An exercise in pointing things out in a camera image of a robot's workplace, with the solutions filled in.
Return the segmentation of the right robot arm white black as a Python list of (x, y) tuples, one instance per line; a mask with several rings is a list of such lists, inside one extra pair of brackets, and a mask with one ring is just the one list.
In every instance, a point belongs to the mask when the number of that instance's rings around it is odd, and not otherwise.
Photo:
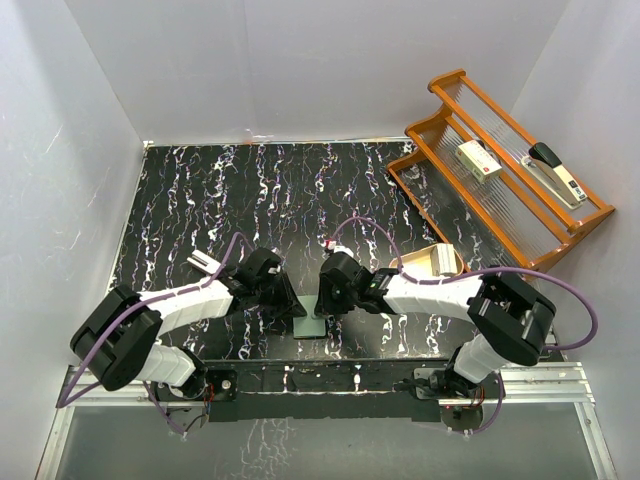
[(414, 381), (426, 395), (476, 395), (481, 383), (508, 363), (538, 363), (556, 314), (555, 305), (516, 273), (409, 281), (397, 268), (371, 272), (344, 252), (333, 253), (319, 273), (318, 315), (355, 308), (371, 314), (437, 314), (473, 324), (478, 334), (458, 347), (447, 366)]

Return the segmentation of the green card holder wallet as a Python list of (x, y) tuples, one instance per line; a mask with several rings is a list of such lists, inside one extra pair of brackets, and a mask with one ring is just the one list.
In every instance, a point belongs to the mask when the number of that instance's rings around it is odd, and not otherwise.
[(327, 334), (326, 319), (315, 314), (317, 297), (304, 295), (299, 298), (306, 314), (293, 318), (293, 337), (296, 340), (325, 338)]

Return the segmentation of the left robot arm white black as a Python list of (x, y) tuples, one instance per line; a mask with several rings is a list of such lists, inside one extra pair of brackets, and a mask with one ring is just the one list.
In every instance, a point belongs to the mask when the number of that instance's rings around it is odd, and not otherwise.
[(182, 287), (136, 292), (121, 284), (108, 292), (70, 341), (73, 353), (107, 391), (134, 380), (164, 384), (194, 399), (206, 387), (207, 369), (188, 349), (163, 345), (162, 335), (204, 319), (259, 308), (275, 319), (303, 318), (281, 259), (258, 248), (237, 264), (195, 252), (205, 277)]

